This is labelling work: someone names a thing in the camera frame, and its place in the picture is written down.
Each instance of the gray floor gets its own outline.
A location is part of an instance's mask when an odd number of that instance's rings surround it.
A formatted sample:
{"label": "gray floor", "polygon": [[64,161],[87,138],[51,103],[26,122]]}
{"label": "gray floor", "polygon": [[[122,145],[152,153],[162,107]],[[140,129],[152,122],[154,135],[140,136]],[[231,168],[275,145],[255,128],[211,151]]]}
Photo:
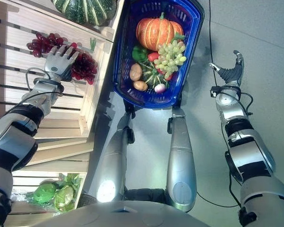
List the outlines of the gray floor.
{"label": "gray floor", "polygon": [[[222,138],[215,100],[209,90],[214,85],[208,38],[208,1],[200,0],[205,20],[194,54],[184,91],[182,108],[194,150],[197,189],[207,199],[221,205],[233,205],[228,193],[228,167],[224,160],[226,145]],[[219,65],[232,68],[237,49],[245,58],[242,90],[253,95],[250,120],[273,154],[276,175],[284,182],[284,0],[212,1],[213,58]],[[115,132],[124,113],[122,98],[110,92],[102,97],[98,117],[99,146],[93,153],[86,191],[95,195],[92,176],[96,170],[105,139]],[[136,142],[127,148],[126,186],[132,188],[165,188],[171,136],[166,133],[171,110],[141,109],[133,120]],[[233,183],[239,196],[240,188]],[[197,197],[189,214],[212,227],[239,227],[237,208],[220,208]]]}

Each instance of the green bell pepper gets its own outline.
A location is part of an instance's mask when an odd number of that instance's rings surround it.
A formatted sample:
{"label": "green bell pepper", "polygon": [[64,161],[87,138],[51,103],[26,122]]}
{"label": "green bell pepper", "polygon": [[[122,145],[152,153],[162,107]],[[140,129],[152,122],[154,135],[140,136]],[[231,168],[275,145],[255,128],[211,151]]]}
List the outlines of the green bell pepper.
{"label": "green bell pepper", "polygon": [[147,50],[139,45],[134,46],[132,58],[135,61],[144,61],[147,59]]}

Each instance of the cabbage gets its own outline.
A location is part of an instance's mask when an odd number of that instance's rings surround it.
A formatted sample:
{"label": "cabbage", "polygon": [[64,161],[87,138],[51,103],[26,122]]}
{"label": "cabbage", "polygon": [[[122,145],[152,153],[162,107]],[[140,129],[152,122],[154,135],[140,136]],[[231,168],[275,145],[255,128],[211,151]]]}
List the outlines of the cabbage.
{"label": "cabbage", "polygon": [[74,190],[71,186],[64,186],[55,193],[54,204],[57,209],[68,205],[74,196]]}
{"label": "cabbage", "polygon": [[33,198],[39,204],[50,201],[56,192],[56,186],[53,183],[44,183],[34,192]]}

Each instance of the blue basket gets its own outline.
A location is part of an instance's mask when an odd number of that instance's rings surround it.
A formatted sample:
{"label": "blue basket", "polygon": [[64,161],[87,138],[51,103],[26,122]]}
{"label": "blue basket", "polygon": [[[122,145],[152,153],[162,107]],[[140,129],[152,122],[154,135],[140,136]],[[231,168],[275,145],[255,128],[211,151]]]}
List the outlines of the blue basket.
{"label": "blue basket", "polygon": [[[118,43],[114,69],[115,91],[126,101],[140,107],[154,109],[172,106],[185,83],[201,30],[204,10],[195,0],[136,0],[130,3],[127,1],[124,10],[124,19],[121,22],[123,25],[116,37]],[[133,82],[129,78],[130,68],[135,63],[132,59],[132,50],[139,43],[135,36],[136,26],[143,18],[160,17],[161,12],[164,12],[164,18],[182,26],[186,44],[184,55],[187,60],[174,74],[169,82],[170,87],[164,93],[157,94],[151,89],[138,91],[133,88]]]}

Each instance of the light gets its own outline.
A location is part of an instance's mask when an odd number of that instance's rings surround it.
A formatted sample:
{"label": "light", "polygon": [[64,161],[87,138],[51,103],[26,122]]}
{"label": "light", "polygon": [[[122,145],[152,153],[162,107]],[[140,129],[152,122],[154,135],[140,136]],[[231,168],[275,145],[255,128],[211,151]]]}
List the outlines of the light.
{"label": "light", "polygon": [[115,197],[115,184],[111,180],[105,180],[98,188],[97,200],[99,202],[110,202]]}

